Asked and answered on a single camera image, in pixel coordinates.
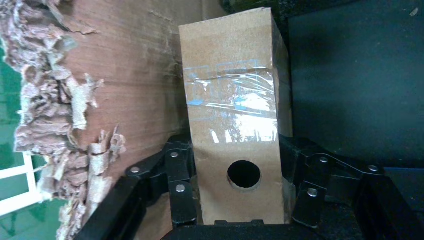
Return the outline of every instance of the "clear packing tape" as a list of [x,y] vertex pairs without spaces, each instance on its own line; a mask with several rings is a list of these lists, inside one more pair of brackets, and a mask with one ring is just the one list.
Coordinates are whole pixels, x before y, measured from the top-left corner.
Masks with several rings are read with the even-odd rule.
[[201,66],[185,68],[184,75],[190,127],[203,129],[208,143],[278,141],[276,69],[217,67],[211,73]]

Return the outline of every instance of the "black panel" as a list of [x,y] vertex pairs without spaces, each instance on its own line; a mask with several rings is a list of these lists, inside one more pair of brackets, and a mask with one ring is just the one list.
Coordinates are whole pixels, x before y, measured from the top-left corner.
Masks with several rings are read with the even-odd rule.
[[363,0],[289,19],[296,137],[385,166],[424,164],[423,7]]

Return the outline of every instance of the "white window frame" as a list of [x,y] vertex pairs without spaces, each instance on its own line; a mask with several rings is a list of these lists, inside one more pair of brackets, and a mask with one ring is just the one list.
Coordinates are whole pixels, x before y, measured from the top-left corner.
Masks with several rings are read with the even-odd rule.
[[33,159],[29,152],[23,153],[23,162],[22,166],[0,170],[0,180],[25,174],[29,189],[28,192],[0,201],[0,217],[43,201],[37,191]]

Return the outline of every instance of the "green wall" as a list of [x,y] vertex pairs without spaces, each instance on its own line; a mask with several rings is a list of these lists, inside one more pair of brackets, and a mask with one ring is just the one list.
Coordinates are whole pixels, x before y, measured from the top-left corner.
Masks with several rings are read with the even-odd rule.
[[[0,58],[4,52],[0,48]],[[14,132],[20,121],[21,75],[0,60],[0,170],[24,164],[22,153],[13,152]],[[33,157],[34,168],[44,164]],[[0,179],[0,201],[28,191],[27,177],[18,175]],[[34,204],[0,217],[0,240],[54,240],[59,228],[59,208],[64,201]]]

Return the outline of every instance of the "black metal bracket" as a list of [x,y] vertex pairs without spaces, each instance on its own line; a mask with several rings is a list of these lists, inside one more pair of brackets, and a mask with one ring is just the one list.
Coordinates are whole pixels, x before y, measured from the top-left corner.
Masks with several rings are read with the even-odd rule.
[[324,202],[334,200],[352,205],[364,176],[382,176],[383,167],[326,151],[304,139],[280,137],[285,177],[293,179],[297,202],[292,218],[310,228],[320,224]]
[[307,139],[280,136],[279,140],[283,176],[297,187],[292,218],[299,224],[268,225],[254,220],[198,225],[190,183],[196,175],[193,146],[189,135],[178,135],[171,137],[162,151],[126,170],[126,176],[75,239],[132,239],[146,208],[167,192],[173,231],[164,240],[320,239],[307,229],[320,224],[327,201],[351,205],[366,239],[404,240],[424,235],[393,182],[383,176],[381,166],[334,155]]

